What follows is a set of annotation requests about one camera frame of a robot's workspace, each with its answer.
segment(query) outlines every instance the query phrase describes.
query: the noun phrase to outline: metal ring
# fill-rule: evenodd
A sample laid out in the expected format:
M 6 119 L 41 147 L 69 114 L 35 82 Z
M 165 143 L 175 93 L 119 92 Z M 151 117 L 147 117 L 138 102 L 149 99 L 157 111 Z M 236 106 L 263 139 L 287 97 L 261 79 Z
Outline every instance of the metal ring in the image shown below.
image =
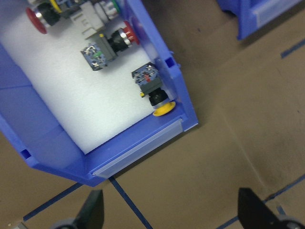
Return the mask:
M 46 28 L 50 27 L 50 25 L 43 18 L 43 15 L 40 13 L 40 11 L 37 8 L 34 9 L 34 13 L 35 13 L 36 17 L 39 19 L 39 21 L 43 24 L 44 27 L 46 27 Z
M 127 35 L 124 33 L 123 29 L 120 28 L 118 29 L 120 36 L 122 37 L 123 41 L 125 42 L 125 44 L 128 45 L 128 48 L 130 46 L 132 46 L 132 43 L 130 42 L 130 40 L 128 39 Z
M 165 105 L 165 104 L 167 104 L 167 103 L 169 103 L 170 102 L 170 99 L 169 98 L 167 98 L 167 99 L 165 99 L 165 100 L 163 100 L 162 102 L 160 102 L 160 103 L 158 103 L 158 104 L 156 104 L 155 106 L 153 106 L 153 109 L 158 109 L 159 107 L 161 107 L 161 106 L 163 106 L 163 105 Z

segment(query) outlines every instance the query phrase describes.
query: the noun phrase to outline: blue plastic bin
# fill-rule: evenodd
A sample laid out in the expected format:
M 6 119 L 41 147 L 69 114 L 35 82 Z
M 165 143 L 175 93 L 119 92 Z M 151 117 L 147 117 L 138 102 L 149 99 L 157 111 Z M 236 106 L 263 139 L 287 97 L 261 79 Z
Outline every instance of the blue plastic bin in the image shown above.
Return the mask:
M 238 17 L 238 36 L 242 40 L 301 0 L 217 0 L 223 11 Z
M 0 3 L 7 9 L 9 4 Z M 0 129 L 30 167 L 95 186 L 198 123 L 179 66 L 141 1 L 119 1 L 119 6 L 160 70 L 175 109 L 144 118 L 85 155 L 0 45 Z

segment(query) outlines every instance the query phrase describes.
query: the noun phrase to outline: cardboard floor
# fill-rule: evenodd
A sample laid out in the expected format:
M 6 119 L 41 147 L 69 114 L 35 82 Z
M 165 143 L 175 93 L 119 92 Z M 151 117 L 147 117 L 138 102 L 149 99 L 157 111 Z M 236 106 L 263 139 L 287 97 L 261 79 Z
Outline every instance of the cardboard floor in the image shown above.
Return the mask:
M 154 229 L 225 228 L 237 215 L 238 188 L 265 199 L 305 173 L 305 46 L 281 58 L 305 38 L 305 3 L 242 42 L 237 18 L 215 0 L 144 4 L 181 64 L 200 124 L 115 178 Z M 0 228 L 74 184 L 27 167 L 3 135 L 0 149 Z M 145 228 L 109 181 L 95 188 L 104 193 L 104 229 Z M 304 188 L 300 181 L 267 205 L 305 223 Z M 74 217 L 90 190 L 80 187 L 25 224 L 47 229 Z

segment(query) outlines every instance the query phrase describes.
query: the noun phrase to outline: blue tape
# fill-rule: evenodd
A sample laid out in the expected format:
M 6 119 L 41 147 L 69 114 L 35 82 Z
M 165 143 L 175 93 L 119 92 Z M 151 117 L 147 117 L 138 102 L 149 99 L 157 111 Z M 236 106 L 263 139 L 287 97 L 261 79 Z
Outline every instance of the blue tape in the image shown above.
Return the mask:
M 48 200 L 44 204 L 40 205 L 38 208 L 31 211 L 29 214 L 25 215 L 23 217 L 23 221 L 25 222 L 25 221 L 29 220 L 30 218 L 32 218 L 33 216 L 36 216 L 39 212 L 45 210 L 47 207 L 51 206 L 52 204 L 54 204 L 61 198 L 65 197 L 66 195 L 70 194 L 71 192 L 75 191 L 76 189 L 78 189 L 81 186 L 82 186 L 82 184 L 76 183 L 76 184 L 72 185 L 71 187 L 67 188 L 60 194 L 54 196 L 52 199 Z
M 289 185 L 285 186 L 284 188 L 278 190 L 277 192 L 271 194 L 269 197 L 267 197 L 265 199 L 266 202 L 268 202 L 269 200 L 274 199 L 275 197 L 281 195 L 282 193 L 286 192 L 287 190 L 291 189 L 293 186 L 295 186 L 296 184 L 300 183 L 301 181 L 303 181 L 305 179 L 305 174 L 300 176 L 297 180 L 295 180 L 294 182 L 290 183 Z
M 112 183 L 112 185 L 115 187 L 115 189 L 118 191 L 118 193 L 123 197 L 125 202 L 129 205 L 129 207 L 133 210 L 133 212 L 136 214 L 136 216 L 139 218 L 139 220 L 142 222 L 142 224 L 147 229 L 153 229 L 153 227 L 149 224 L 147 219 L 144 217 L 144 215 L 140 212 L 140 210 L 137 208 L 137 206 L 133 203 L 133 201 L 129 198 L 127 193 L 124 191 L 124 189 L 120 186 L 120 184 L 115 180 L 114 177 L 110 177 L 109 181 Z
M 286 51 L 281 53 L 282 59 L 285 58 L 286 56 L 290 55 L 292 52 L 295 50 L 301 48 L 303 45 L 305 45 L 305 39 L 299 42 L 298 44 L 292 46 L 290 49 L 287 49 Z
M 224 228 L 230 226 L 231 224 L 234 224 L 237 220 L 238 220 L 238 217 L 235 216 L 234 218 L 232 218 L 229 221 L 225 222 L 224 224 L 220 225 L 216 229 L 224 229 Z

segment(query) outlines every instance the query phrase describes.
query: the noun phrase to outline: foam insert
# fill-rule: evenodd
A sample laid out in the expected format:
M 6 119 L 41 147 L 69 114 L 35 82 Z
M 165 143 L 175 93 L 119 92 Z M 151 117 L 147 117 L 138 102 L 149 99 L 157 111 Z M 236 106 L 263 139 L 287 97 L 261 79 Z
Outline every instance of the foam insert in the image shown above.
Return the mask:
M 40 34 L 25 14 L 25 4 L 11 3 L 17 15 L 0 10 L 0 42 L 31 81 L 76 145 L 86 154 L 153 112 L 131 72 L 149 60 L 133 45 L 108 67 L 94 72 L 80 50 L 85 41 L 70 20 L 61 19 Z M 106 24 L 106 34 L 125 27 Z

